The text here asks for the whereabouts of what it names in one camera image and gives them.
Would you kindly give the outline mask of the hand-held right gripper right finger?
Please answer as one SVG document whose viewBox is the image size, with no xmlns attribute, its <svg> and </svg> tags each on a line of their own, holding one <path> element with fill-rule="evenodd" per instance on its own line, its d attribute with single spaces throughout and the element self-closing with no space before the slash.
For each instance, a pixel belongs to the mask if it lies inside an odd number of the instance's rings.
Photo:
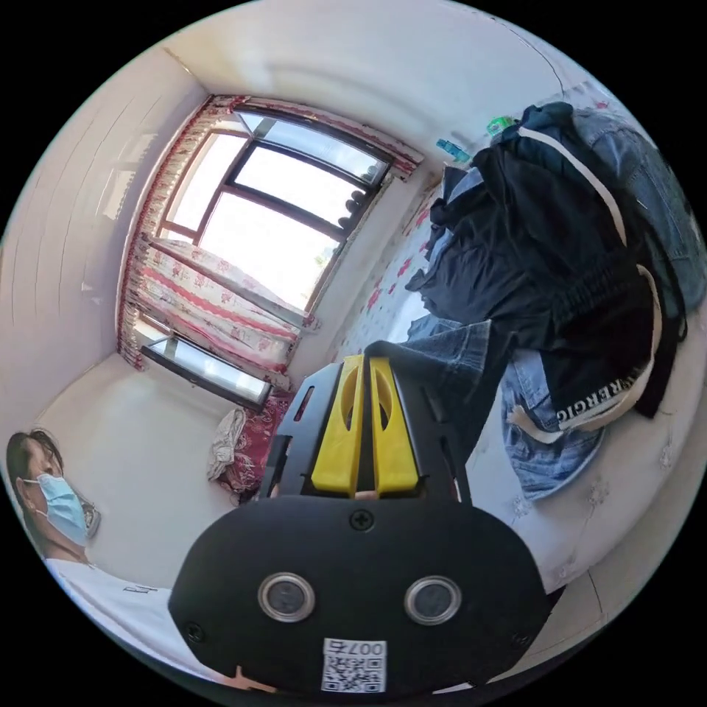
<svg viewBox="0 0 707 707">
<path fill-rule="evenodd" d="M 369 358 L 373 468 L 379 493 L 413 493 L 419 475 L 388 359 Z"/>
</svg>

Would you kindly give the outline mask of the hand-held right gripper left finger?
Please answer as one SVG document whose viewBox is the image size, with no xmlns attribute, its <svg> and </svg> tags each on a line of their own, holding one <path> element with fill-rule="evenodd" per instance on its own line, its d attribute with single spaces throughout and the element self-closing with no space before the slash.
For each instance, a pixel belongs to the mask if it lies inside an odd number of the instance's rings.
<svg viewBox="0 0 707 707">
<path fill-rule="evenodd" d="M 365 359 L 343 359 L 334 400 L 311 476 L 319 493 L 354 493 L 362 444 Z"/>
</svg>

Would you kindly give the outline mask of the person's right hand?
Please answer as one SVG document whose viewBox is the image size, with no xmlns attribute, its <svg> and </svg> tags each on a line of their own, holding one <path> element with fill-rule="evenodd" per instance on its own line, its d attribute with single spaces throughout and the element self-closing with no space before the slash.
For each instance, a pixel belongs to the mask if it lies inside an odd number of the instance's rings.
<svg viewBox="0 0 707 707">
<path fill-rule="evenodd" d="M 278 691 L 274 686 L 258 682 L 257 680 L 246 676 L 243 673 L 241 666 L 237 667 L 236 674 L 230 679 L 230 685 L 241 690 L 252 690 L 266 693 L 276 693 Z"/>
</svg>

